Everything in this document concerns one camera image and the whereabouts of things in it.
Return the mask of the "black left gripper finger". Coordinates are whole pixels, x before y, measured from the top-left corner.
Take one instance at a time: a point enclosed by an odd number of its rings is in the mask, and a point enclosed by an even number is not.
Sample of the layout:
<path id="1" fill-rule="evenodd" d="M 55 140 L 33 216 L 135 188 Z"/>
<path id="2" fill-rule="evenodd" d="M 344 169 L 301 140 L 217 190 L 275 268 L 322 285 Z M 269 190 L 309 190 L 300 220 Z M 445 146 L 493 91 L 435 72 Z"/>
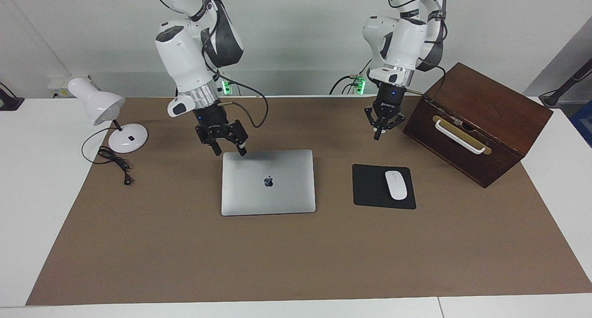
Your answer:
<path id="1" fill-rule="evenodd" d="M 373 112 L 372 108 L 364 108 L 364 113 L 368 119 L 368 122 L 370 123 L 370 125 L 372 126 L 372 128 L 374 130 L 373 139 L 378 141 L 382 135 L 382 126 L 381 126 L 380 122 L 377 122 L 372 117 L 372 112 Z"/>
<path id="2" fill-rule="evenodd" d="M 388 130 L 392 130 L 399 124 L 403 123 L 406 118 L 403 115 L 393 116 L 392 118 L 381 118 L 380 121 L 380 132 L 381 134 L 386 133 Z"/>

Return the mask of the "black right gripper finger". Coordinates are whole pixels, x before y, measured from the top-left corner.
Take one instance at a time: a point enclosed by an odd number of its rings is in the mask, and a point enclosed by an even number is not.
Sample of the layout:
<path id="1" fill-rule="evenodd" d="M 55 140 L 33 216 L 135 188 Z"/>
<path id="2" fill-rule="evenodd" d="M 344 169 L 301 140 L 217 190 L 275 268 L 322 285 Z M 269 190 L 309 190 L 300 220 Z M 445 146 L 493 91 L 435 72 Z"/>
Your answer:
<path id="1" fill-rule="evenodd" d="M 246 140 L 249 138 L 249 135 L 239 120 L 235 120 L 230 124 L 230 138 L 236 146 L 239 155 L 241 157 L 245 156 L 247 153 Z"/>
<path id="2" fill-rule="evenodd" d="M 216 157 L 222 154 L 222 149 L 216 141 L 222 132 L 220 126 L 210 126 L 207 128 L 205 126 L 195 126 L 195 131 L 201 143 L 210 146 Z"/>

